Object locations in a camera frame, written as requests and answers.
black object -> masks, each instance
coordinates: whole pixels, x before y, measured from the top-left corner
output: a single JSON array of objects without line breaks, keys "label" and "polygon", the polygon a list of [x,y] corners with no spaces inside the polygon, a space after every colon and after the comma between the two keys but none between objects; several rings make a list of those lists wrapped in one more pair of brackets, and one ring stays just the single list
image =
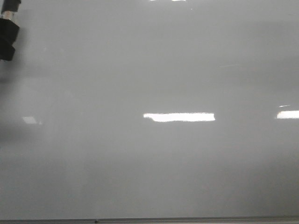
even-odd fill
[{"label": "black object", "polygon": [[[3,12],[18,11],[21,0],[4,0]],[[13,21],[0,18],[0,60],[11,61],[14,56],[15,49],[13,43],[17,39],[20,27]]]},{"label": "black object", "polygon": [[17,12],[21,0],[4,0],[1,13],[5,11]]}]

white glossy surface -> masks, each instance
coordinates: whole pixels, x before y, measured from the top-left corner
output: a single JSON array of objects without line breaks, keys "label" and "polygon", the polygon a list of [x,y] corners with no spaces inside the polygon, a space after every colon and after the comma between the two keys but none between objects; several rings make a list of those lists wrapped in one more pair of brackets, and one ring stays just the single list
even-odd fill
[{"label": "white glossy surface", "polygon": [[298,8],[24,0],[0,63],[0,219],[299,214],[299,120],[276,119],[299,110]]}]

whiteboard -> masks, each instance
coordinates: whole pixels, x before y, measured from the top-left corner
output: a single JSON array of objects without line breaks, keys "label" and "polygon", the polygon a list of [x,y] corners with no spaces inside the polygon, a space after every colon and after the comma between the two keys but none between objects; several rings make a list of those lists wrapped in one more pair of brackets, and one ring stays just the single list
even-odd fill
[{"label": "whiteboard", "polygon": [[0,219],[299,214],[298,8],[24,0]]}]

